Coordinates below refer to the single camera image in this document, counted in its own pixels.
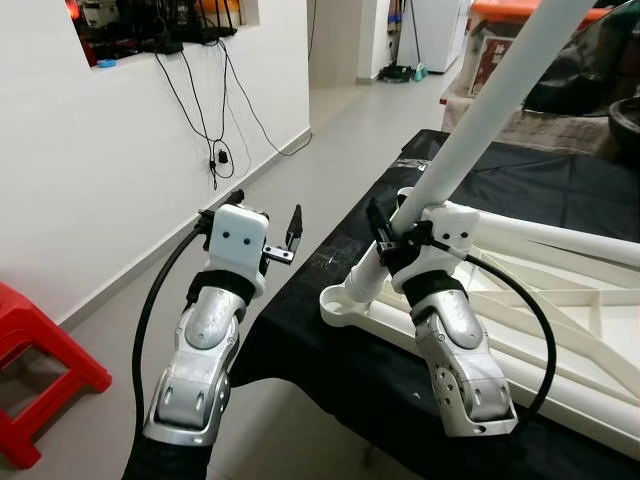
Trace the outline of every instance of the blue object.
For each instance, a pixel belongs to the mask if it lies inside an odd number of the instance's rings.
[[[116,66],[116,61],[113,58],[107,58],[105,60],[98,60],[98,67],[99,68],[109,68],[109,67],[115,67]]]

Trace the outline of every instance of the white plastic base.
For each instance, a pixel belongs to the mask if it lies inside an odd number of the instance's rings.
[[[482,222],[475,240],[480,248],[472,253],[525,285],[552,324],[558,368],[542,415],[638,459],[640,271],[517,235],[506,237],[504,231],[496,236]],[[462,264],[454,276],[467,288],[489,332],[492,354],[509,378],[514,401],[527,405],[546,365],[535,317],[489,274]],[[409,305],[389,280],[370,304],[350,300],[343,284],[325,289],[320,305],[328,324],[360,327],[418,355]]]

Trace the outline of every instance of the tiled floor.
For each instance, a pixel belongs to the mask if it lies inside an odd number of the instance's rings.
[[[418,84],[375,84],[357,95],[347,94],[348,101],[342,96],[335,101],[340,107],[333,109],[330,118],[323,114],[320,125],[312,125],[314,139],[306,149],[279,161],[246,188],[247,204],[269,212],[269,236],[274,242],[285,232],[293,202],[302,204],[304,237],[296,265],[270,270],[267,292],[252,303],[241,326],[243,335],[295,267],[317,248],[416,131],[440,127],[443,108],[438,98],[454,74],[427,77]],[[327,191],[328,196],[320,193]],[[204,260],[200,245],[194,244],[159,295],[143,360],[147,402],[172,352],[173,329],[186,289]],[[43,458],[32,469],[15,471],[0,459],[0,480],[120,478],[134,426],[133,332],[159,268],[159,264],[151,267],[72,332],[111,372],[113,386],[102,395],[80,397],[43,433],[37,442]],[[0,388],[4,387],[0,378]],[[210,464],[211,480],[417,478],[387,455],[371,450],[364,439],[322,412],[296,386],[280,380],[232,392]]]

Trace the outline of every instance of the robotic arm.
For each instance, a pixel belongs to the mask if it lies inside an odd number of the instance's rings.
[[[209,261],[189,288],[176,328],[176,351],[156,386],[143,428],[137,419],[140,425],[123,479],[206,478],[229,401],[227,372],[239,346],[238,325],[251,300],[264,292],[269,262],[291,264],[302,235],[298,205],[285,248],[267,245],[267,215],[241,205],[243,198],[241,191],[234,192],[215,213],[201,212],[196,232],[207,235]],[[143,317],[145,311],[144,326],[150,309],[143,309]],[[135,352],[141,352],[143,337],[144,332],[136,336],[140,345],[134,346],[134,379],[136,369],[139,378]],[[134,380],[137,392],[139,387]],[[140,394],[136,401],[141,410]]]

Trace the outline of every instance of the table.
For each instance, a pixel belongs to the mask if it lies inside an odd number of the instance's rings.
[[[446,137],[419,132],[273,298],[238,354],[232,385],[293,382],[343,425],[428,479],[639,478],[640,464],[542,417],[517,437],[447,438],[423,360],[355,327],[322,321],[320,292],[340,283],[371,242],[368,200],[375,196],[390,211],[398,188],[417,181]],[[592,157],[493,143],[452,200],[639,241],[638,185],[630,172]]]

